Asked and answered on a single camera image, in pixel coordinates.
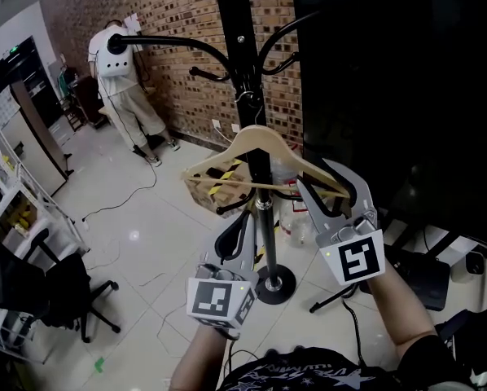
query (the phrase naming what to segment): coat rack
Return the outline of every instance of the coat rack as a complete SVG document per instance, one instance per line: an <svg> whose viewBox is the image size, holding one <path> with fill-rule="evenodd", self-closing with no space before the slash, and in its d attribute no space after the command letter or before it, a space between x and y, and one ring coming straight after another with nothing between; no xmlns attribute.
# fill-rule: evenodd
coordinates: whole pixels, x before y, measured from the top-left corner
<svg viewBox="0 0 487 391"><path fill-rule="evenodd" d="M235 88L235 103L241 128L250 125L266 125L265 105L262 91L262 75L275 75L299 60L297 52L278 67L272 70L264 69L264 63L274 44L286 34L292 32L306 20L320 11L306 15L275 32L258 53L252 23L251 3L249 0L218 0L222 27L226 37L227 54L225 57L219 50L209 44L185 37L160 36L121 36L110 38L107 48L112 53L121 53L127 45L170 45L189 46L205 51L217 59L225 68L225 76L217 76L210 72L192 67L189 73L211 81L231 80ZM271 184L269 154L255 150L247 154L249 171L252 181L260 184ZM242 205L242 201L224 208L224 211L235 209ZM257 188L256 207L259 225L265 246L267 267L258 271L261 282L257 286L258 298L267 304L280 304L288 300L296 289L296 277L286 266L276 262L276 244L274 239L274 216L270 190Z"/></svg>

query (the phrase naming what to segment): human arm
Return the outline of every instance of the human arm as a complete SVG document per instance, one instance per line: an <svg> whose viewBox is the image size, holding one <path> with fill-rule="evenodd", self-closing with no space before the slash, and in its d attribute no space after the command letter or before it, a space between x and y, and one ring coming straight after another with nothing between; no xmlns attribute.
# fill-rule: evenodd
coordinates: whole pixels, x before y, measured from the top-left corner
<svg viewBox="0 0 487 391"><path fill-rule="evenodd" d="M369 279L368 285L399 358L417 340L437 335L423 303L388 261L384 274Z"/></svg>
<svg viewBox="0 0 487 391"><path fill-rule="evenodd" d="M227 339L214 328L199 325L177 365L169 391L214 390L222 369Z"/></svg>
<svg viewBox="0 0 487 391"><path fill-rule="evenodd" d="M88 65L90 66L90 75L92 78L97 79L97 70L95 66L95 62L89 62Z"/></svg>

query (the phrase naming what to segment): cardboard box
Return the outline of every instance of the cardboard box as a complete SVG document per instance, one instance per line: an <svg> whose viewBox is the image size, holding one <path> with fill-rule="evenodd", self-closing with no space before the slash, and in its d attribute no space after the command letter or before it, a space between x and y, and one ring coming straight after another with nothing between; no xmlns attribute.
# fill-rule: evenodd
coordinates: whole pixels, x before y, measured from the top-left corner
<svg viewBox="0 0 487 391"><path fill-rule="evenodd" d="M249 167L241 160L222 162L216 168L208 169L200 175L202 178L227 179L229 181L251 181ZM215 213L218 207L227 206L243 199L251 191L250 187L231 186L229 184L213 184L212 182L189 181L186 185L193 200L205 209ZM246 204L224 213L229 217L246 207Z"/></svg>

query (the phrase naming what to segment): sneaker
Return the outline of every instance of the sneaker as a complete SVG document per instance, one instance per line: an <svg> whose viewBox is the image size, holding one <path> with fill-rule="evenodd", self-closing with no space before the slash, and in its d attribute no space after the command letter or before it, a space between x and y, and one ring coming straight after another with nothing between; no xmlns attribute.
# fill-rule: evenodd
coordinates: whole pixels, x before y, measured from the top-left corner
<svg viewBox="0 0 487 391"><path fill-rule="evenodd" d="M180 145L175 139L173 139L171 142L168 142L168 145L172 151L178 151L178 149L180 149Z"/></svg>
<svg viewBox="0 0 487 391"><path fill-rule="evenodd" d="M155 168L157 166L161 166L162 165L162 161L159 159L158 156L155 156L155 158L146 158L147 159L147 162L149 162L151 165L153 165Z"/></svg>

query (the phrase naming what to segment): tripod leg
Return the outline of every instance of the tripod leg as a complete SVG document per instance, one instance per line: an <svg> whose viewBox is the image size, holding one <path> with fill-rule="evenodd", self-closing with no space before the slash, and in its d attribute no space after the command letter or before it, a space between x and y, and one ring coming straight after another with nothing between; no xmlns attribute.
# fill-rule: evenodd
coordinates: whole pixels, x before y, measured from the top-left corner
<svg viewBox="0 0 487 391"><path fill-rule="evenodd" d="M341 296L345 295L347 292L352 291L354 289L355 285L356 285L355 283L349 285L347 288L341 290L337 294L334 294L332 297L327 298L324 302L315 303L312 307L310 307L309 312L312 314L312 313L314 313L314 311L319 310L322 307L324 307L325 305L332 303L333 301L337 300Z"/></svg>

